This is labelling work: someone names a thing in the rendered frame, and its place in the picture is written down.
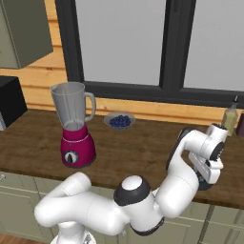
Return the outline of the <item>grey-green cupboard door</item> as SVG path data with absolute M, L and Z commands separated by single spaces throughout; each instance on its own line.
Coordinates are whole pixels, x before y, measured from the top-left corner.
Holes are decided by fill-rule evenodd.
M 0 187 L 0 224 L 6 234 L 41 241 L 43 235 L 34 217 L 37 192 Z
M 192 203 L 164 230 L 167 244 L 244 244 L 244 210 Z

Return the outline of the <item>black microwave oven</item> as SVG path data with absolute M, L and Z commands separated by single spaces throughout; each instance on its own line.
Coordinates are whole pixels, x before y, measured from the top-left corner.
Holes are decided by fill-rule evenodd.
M 28 110 L 19 79 L 0 75 L 0 131 Z

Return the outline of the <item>blueberries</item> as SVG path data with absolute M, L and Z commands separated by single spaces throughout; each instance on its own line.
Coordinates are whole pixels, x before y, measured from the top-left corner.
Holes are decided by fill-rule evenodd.
M 110 125 L 113 128 L 126 128 L 131 124 L 131 120 L 127 115 L 117 115 L 116 117 L 110 120 Z

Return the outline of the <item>grey-green wall cupboard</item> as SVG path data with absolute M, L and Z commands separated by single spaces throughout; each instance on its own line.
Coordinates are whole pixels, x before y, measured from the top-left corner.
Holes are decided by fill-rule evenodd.
M 0 69 L 22 69 L 53 52 L 44 0 L 0 0 Z

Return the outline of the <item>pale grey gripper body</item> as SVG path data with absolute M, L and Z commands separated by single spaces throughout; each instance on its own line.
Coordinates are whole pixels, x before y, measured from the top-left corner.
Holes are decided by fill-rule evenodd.
M 209 184 L 215 184 L 222 170 L 222 161 L 220 158 L 216 160 L 207 160 L 193 152 L 189 153 L 189 159 L 194 168 L 201 174 L 205 181 Z

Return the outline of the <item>dark red jar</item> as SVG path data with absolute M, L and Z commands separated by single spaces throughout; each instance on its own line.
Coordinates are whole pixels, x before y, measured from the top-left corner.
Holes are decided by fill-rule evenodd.
M 240 115 L 239 122 L 236 128 L 236 135 L 244 137 L 244 112 Z

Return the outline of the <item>dark window frame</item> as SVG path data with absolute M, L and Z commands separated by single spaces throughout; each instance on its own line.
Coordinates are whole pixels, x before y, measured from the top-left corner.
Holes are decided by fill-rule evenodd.
M 156 86 L 87 81 L 84 76 L 75 0 L 55 0 L 67 78 L 103 98 L 244 109 L 244 91 L 186 88 L 185 71 L 196 0 L 166 0 L 166 23 Z

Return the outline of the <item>grey bowl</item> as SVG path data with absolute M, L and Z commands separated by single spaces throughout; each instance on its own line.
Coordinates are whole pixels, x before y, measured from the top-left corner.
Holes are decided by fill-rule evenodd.
M 129 126 L 129 127 L 126 127 L 126 128 L 113 128 L 113 127 L 110 125 L 110 120 L 111 120 L 112 118 L 116 117 L 117 115 L 120 115 L 120 114 L 122 114 L 122 115 L 127 115 L 127 116 L 130 118 L 130 120 L 131 120 L 131 124 L 130 124 L 130 126 L 134 124 L 134 122 L 135 122 L 135 117 L 134 117 L 131 113 L 128 113 L 128 112 L 111 112 L 111 113 L 107 114 L 107 115 L 104 117 L 104 123 L 105 123 L 107 126 L 109 126 L 110 128 L 115 129 L 115 130 L 117 130 L 117 131 L 122 131 L 122 130 L 126 130 L 126 129 L 128 129 L 130 126 Z

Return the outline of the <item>magenta blender with clear jug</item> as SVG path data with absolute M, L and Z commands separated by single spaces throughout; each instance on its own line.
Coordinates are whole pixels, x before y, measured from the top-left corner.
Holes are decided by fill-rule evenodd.
M 86 92 L 83 83 L 66 82 L 51 86 L 51 97 L 63 128 L 62 162 L 70 168 L 90 165 L 96 151 L 86 123 L 95 115 L 95 96 Z

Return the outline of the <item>grey-green drawer front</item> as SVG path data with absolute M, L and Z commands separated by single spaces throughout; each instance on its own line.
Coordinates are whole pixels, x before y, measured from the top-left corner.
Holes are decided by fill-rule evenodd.
M 5 172 L 0 172 L 1 174 L 4 174 L 6 177 L 0 181 L 1 187 L 37 192 L 37 187 L 32 176 Z

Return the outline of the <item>olive oil bottle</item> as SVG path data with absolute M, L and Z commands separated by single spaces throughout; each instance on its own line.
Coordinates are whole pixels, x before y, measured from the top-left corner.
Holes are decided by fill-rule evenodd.
M 237 101 L 237 96 L 236 96 L 235 99 L 233 100 L 231 106 L 225 110 L 224 115 L 223 115 L 221 125 L 227 129 L 228 136 L 232 136 L 233 132 L 234 132 L 234 126 L 236 124 L 237 117 L 238 117 L 238 113 L 236 110 L 237 103 L 238 103 L 238 101 Z

